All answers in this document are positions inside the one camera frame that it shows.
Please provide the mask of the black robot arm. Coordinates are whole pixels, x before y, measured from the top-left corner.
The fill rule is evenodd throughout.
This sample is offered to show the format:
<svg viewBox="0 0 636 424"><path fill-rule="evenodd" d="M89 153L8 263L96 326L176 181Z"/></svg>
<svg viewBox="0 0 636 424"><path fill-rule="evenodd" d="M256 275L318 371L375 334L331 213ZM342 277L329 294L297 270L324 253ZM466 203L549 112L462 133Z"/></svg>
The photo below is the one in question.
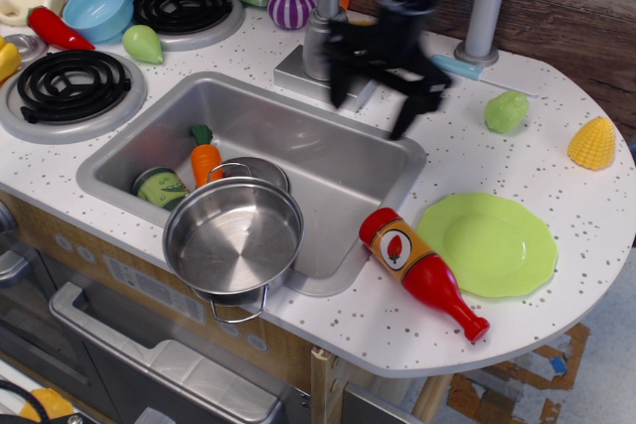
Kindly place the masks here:
<svg viewBox="0 0 636 424"><path fill-rule="evenodd" d="M405 96L393 130L398 140L415 117L434 112L451 78L420 45L428 16L438 0L377 0L379 17L370 26L332 21L324 52L328 59L330 101L340 107L356 77L366 77Z"/></svg>

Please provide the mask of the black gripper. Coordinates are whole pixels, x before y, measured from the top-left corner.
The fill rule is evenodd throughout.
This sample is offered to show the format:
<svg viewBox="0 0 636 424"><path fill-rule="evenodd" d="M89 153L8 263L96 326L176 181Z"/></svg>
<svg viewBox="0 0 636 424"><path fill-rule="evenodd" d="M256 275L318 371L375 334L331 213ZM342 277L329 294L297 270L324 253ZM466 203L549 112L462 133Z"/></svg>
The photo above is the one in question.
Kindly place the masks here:
<svg viewBox="0 0 636 424"><path fill-rule="evenodd" d="M329 59L330 98L335 107L345 100L356 76L365 76L405 96L391 140L407 131L420 111L436 111L452 80L420 45L428 14L383 8L373 27L332 21L325 42Z"/></svg>

